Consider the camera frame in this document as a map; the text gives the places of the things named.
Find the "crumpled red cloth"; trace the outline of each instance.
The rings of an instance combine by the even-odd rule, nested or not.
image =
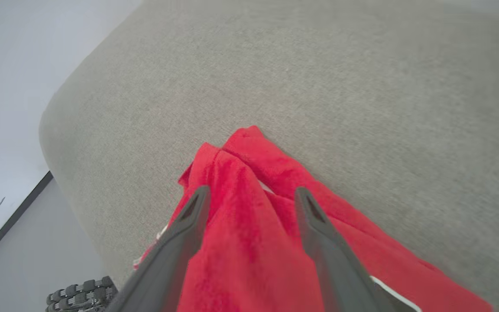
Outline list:
[[[178,182],[184,196],[171,223],[199,186],[211,190],[204,239],[188,265],[179,312],[323,311],[295,218],[298,186],[311,191],[373,280],[402,302],[398,311],[492,310],[315,180],[256,126],[239,129],[222,148],[203,144]]]

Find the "black line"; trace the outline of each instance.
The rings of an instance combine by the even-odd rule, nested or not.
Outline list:
[[[26,197],[26,199],[20,204],[20,206],[16,209],[13,215],[7,220],[7,222],[0,229],[0,241],[6,235],[6,233],[13,227],[13,225],[18,221],[20,216],[30,207],[30,204],[34,202],[34,199],[38,197],[38,195],[43,191],[43,189],[47,186],[49,181],[53,179],[53,175],[51,172],[47,172],[47,174],[42,178],[42,180],[36,185],[36,187],[30,192],[30,194]]]

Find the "gray sofa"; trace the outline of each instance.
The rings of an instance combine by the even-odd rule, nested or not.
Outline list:
[[[40,125],[118,286],[203,142],[255,124],[499,309],[499,19],[432,0],[147,0]]]

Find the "black roller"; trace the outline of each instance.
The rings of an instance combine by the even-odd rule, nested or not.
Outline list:
[[[76,290],[76,286],[78,286],[78,285],[74,284],[74,285],[68,286],[67,289],[65,289],[65,293],[67,294],[67,297],[72,297],[72,296],[76,295],[77,293],[79,293]]]
[[[99,300],[105,300],[107,294],[105,293],[105,288],[99,287],[94,290],[94,298]]]
[[[61,310],[66,310],[68,308],[70,308],[71,306],[69,305],[69,300],[68,298],[62,298],[60,301],[59,301],[59,308]]]
[[[95,280],[91,279],[84,282],[84,286],[82,289],[83,292],[91,292],[94,289],[95,289]]]
[[[62,298],[64,298],[64,297],[61,296],[61,292],[62,291],[63,291],[63,289],[59,289],[56,292],[54,292],[53,295],[51,295],[52,302],[59,302],[59,300],[61,300]]]
[[[75,296],[75,305],[81,304],[82,302],[86,302],[86,293],[85,292],[81,292],[80,294],[77,294]]]
[[[113,281],[111,280],[110,277],[104,276],[103,278],[101,278],[101,285],[103,287],[111,287],[113,286]]]

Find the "gray floor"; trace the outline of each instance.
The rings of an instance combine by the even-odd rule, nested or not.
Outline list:
[[[0,241],[0,311],[43,312],[50,292],[105,275],[52,180]]]

